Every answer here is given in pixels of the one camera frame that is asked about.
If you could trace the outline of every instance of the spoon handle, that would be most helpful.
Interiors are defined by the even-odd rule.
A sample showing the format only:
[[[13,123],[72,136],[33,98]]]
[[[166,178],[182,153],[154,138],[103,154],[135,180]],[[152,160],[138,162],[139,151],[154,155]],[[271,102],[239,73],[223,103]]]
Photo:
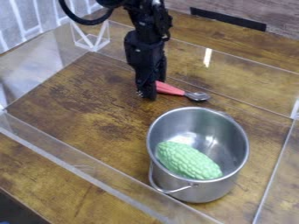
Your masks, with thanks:
[[[178,87],[171,86],[160,82],[159,80],[155,82],[156,85],[156,92],[168,95],[184,95],[184,91],[180,90]]]

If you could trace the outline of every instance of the green bitter melon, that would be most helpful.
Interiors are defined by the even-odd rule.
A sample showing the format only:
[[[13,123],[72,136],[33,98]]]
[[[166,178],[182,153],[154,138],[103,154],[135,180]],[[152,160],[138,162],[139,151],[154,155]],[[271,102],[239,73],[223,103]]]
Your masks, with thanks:
[[[188,179],[216,179],[223,176],[219,165],[184,143],[159,143],[156,156],[171,172]]]

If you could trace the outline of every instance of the red spoon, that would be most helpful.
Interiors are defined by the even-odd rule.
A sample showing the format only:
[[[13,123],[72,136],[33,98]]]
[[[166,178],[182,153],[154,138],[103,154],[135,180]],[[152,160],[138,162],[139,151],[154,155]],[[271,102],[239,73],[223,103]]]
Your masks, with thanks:
[[[210,95],[206,93],[186,92],[184,90],[171,86],[170,84],[160,82],[159,80],[155,82],[155,85],[156,85],[156,92],[160,94],[182,95],[186,96],[190,100],[196,102],[207,101],[211,98]]]

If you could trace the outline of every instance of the metal pot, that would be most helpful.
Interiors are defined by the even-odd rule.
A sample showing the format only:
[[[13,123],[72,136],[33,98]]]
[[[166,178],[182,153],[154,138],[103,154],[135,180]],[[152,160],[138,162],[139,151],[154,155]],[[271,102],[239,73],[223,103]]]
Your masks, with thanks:
[[[218,163],[223,176],[198,180],[168,171],[155,155],[156,145],[164,141],[198,149]],[[248,160],[248,137],[223,112],[199,107],[178,108],[154,121],[147,133],[147,151],[152,159],[152,187],[178,200],[203,203],[223,197],[234,187],[239,170]]]

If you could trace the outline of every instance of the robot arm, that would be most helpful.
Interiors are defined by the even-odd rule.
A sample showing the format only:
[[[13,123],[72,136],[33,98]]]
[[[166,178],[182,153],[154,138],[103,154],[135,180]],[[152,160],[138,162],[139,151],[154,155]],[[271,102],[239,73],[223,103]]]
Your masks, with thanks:
[[[164,8],[164,0],[97,0],[108,10],[107,14],[95,20],[77,17],[64,1],[60,0],[60,6],[65,14],[83,25],[103,23],[113,9],[124,6],[135,25],[135,30],[125,35],[124,48],[127,63],[135,69],[136,92],[143,98],[155,100],[155,81],[166,80],[164,42],[170,40],[172,27],[172,17]]]

